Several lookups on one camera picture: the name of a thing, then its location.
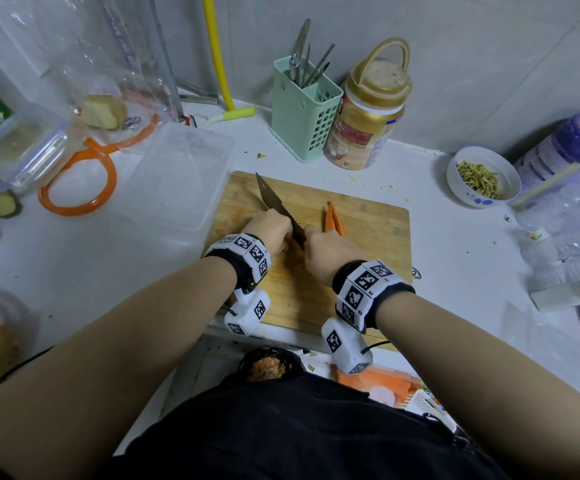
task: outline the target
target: utensil holder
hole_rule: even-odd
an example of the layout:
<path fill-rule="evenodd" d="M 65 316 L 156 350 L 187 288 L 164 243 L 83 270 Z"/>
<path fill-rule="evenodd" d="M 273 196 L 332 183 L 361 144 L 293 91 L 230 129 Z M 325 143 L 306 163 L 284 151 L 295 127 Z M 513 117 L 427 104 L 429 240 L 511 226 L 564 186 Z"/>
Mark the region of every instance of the utensil holder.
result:
<path fill-rule="evenodd" d="M 302 163 L 323 155 L 323 145 L 332 126 L 343 91 L 324 74 L 301 89 L 289 76 L 290 56 L 274 63 L 272 124 L 270 132 Z M 302 59 L 310 75 L 314 65 Z"/>

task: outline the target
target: white bowl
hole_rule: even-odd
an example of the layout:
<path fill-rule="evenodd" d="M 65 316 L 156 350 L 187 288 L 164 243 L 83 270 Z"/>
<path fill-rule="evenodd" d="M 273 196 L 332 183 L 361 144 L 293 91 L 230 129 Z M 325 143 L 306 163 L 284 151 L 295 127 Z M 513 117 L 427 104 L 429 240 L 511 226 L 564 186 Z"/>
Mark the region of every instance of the white bowl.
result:
<path fill-rule="evenodd" d="M 499 183 L 499 193 L 501 193 L 502 199 L 491 199 L 472 190 L 463 181 L 461 175 L 459 175 L 459 171 L 456 169 L 457 163 L 464 161 L 476 164 L 482 163 L 488 170 L 496 173 Z M 517 170 L 512 166 L 512 163 L 500 154 L 480 146 L 466 146 L 459 150 L 452 161 L 450 161 L 450 165 L 448 165 L 446 178 L 450 190 L 452 190 L 459 200 L 478 209 L 494 207 L 495 205 L 510 201 L 516 198 L 521 191 L 521 179 L 519 178 Z"/>

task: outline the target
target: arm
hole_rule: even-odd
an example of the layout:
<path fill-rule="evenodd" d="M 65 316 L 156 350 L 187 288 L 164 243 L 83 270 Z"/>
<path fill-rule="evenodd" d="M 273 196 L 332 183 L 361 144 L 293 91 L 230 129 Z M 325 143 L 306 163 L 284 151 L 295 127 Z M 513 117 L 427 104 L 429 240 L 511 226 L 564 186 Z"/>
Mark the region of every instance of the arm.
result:
<path fill-rule="evenodd" d="M 290 220 L 269 210 L 244 232 L 270 254 Z M 87 476 L 230 297 L 237 276 L 208 257 L 135 293 L 0 386 L 0 469 L 16 478 Z"/>
<path fill-rule="evenodd" d="M 306 229 L 306 267 L 322 283 L 361 251 Z M 381 332 L 479 444 L 510 472 L 580 477 L 580 393 L 470 322 L 408 292 L 378 309 Z"/>

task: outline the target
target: wooden cutting board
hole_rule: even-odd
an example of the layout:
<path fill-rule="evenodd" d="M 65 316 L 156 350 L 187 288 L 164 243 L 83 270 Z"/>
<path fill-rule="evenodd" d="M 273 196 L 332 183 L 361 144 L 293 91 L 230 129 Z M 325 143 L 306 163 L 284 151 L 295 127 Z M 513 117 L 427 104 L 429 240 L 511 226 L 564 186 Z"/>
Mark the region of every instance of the wooden cutting board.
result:
<path fill-rule="evenodd" d="M 332 201 L 349 238 L 364 250 L 365 258 L 384 260 L 404 280 L 412 283 L 407 209 L 263 177 L 303 226 L 311 223 L 323 229 L 328 202 Z M 223 192 L 206 248 L 226 234 L 240 232 L 262 210 L 266 210 L 266 206 L 261 200 L 256 177 L 251 173 L 234 172 Z M 335 316 L 336 296 L 305 270 L 303 251 L 294 241 L 288 251 L 275 257 L 259 288 L 267 291 L 271 300 L 264 323 L 320 335 L 323 323 Z M 367 329 L 368 344 L 384 339 L 378 330 Z M 384 347 L 394 350 L 390 345 Z"/>

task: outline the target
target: yellow pole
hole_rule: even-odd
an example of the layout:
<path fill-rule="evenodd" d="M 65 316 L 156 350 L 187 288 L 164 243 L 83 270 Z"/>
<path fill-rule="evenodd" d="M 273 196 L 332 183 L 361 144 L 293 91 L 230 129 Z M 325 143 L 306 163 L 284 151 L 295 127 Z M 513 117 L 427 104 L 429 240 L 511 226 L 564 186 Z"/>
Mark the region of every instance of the yellow pole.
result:
<path fill-rule="evenodd" d="M 225 101 L 228 111 L 234 111 L 234 103 L 232 102 L 232 96 L 230 96 L 230 88 L 225 78 L 225 69 L 223 68 L 223 60 L 221 57 L 221 44 L 219 43 L 219 33 L 216 28 L 216 17 L 214 15 L 214 0 L 203 0 L 203 3 L 208 39 L 210 39 L 210 50 L 212 51 L 212 59 L 214 62 L 214 71 L 219 80 L 223 101 Z"/>

